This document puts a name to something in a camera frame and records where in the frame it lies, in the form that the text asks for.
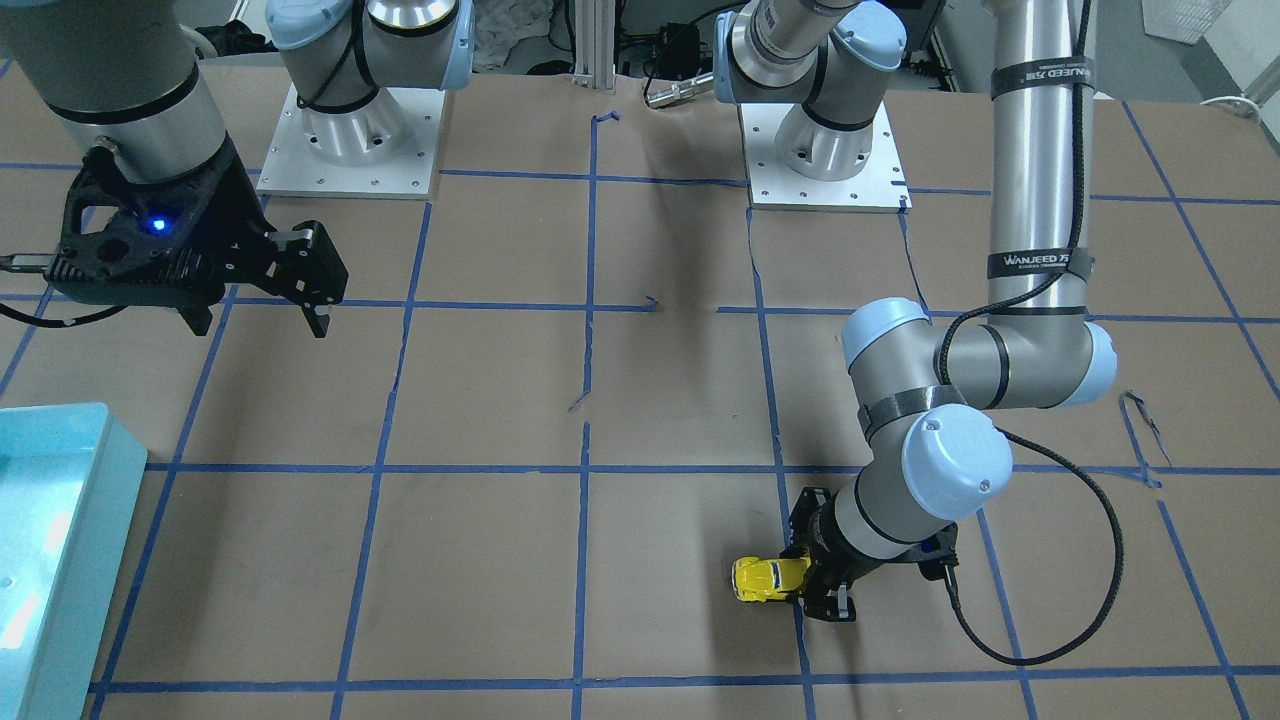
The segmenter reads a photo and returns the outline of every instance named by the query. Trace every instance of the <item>blue joint cap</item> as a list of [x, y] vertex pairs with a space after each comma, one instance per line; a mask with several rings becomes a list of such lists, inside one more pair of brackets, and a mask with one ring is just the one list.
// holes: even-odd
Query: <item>blue joint cap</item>
[[957, 521], [1005, 489], [1014, 451], [991, 418], [968, 405], [942, 405], [916, 418], [902, 442], [902, 475], [915, 502]]
[[351, 13], [351, 0], [268, 0], [266, 27], [280, 50], [315, 42]]
[[471, 0], [458, 1], [458, 18], [453, 31], [453, 47], [449, 61], [444, 65], [444, 79], [440, 90], [461, 90], [471, 82], [471, 64], [475, 60], [475, 13]]
[[712, 70], [716, 77], [716, 100], [733, 104], [732, 63], [728, 59], [728, 31], [733, 27], [733, 15], [730, 10], [716, 17], [714, 53], [712, 53]]
[[1085, 405], [1098, 400], [1111, 389], [1111, 383], [1116, 379], [1120, 368], [1120, 359], [1111, 345], [1111, 336], [1101, 325], [1084, 323], [1089, 329], [1089, 338], [1093, 340], [1093, 356], [1089, 357], [1089, 369], [1084, 372], [1084, 379], [1059, 407], [1073, 405]]
[[882, 297], [863, 305], [845, 320], [845, 329], [840, 333], [840, 341], [845, 346], [845, 372], [849, 372], [864, 350], [893, 328], [928, 319], [919, 302], [905, 297]]
[[906, 28], [884, 5], [865, 1], [849, 12], [835, 29], [836, 40], [859, 60], [884, 72], [902, 64]]

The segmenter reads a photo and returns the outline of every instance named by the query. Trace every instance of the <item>light blue tray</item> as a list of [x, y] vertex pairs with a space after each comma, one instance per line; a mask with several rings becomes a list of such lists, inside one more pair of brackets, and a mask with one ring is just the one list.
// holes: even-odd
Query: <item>light blue tray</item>
[[105, 405], [0, 410], [0, 720], [81, 716], [146, 461]]

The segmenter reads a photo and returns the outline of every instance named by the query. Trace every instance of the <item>cable connector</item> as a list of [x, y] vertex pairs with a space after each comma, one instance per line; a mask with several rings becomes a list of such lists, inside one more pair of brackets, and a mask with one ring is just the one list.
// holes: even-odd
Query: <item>cable connector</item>
[[44, 273], [52, 263], [54, 256], [42, 252], [0, 255], [0, 270], [5, 273]]

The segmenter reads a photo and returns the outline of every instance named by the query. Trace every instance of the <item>metal base plate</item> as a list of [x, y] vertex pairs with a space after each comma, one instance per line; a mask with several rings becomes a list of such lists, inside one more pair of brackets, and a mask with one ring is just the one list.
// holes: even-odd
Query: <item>metal base plate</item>
[[381, 163], [334, 165], [321, 158], [302, 131], [297, 90], [280, 110], [271, 149], [262, 161], [257, 191], [287, 197], [378, 197], [385, 200], [430, 200], [440, 143], [443, 90], [389, 88], [404, 113], [412, 136]]
[[740, 105], [746, 176], [751, 206], [771, 210], [835, 210], [845, 213], [897, 213], [911, 208], [902, 161], [881, 104], [876, 111], [876, 141], [863, 172], [846, 181], [823, 182], [792, 170], [778, 156], [773, 138], [791, 110], [786, 104]]

